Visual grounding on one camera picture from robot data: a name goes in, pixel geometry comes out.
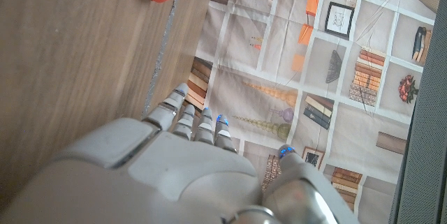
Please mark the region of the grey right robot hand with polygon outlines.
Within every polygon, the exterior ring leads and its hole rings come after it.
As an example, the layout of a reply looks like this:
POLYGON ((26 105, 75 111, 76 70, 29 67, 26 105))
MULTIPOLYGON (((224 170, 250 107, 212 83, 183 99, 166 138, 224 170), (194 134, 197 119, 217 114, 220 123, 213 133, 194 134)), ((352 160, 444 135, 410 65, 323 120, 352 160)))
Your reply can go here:
POLYGON ((262 188, 224 115, 183 108, 180 84, 143 120, 121 118, 60 151, 2 223, 355 223, 331 183, 290 145, 262 188))

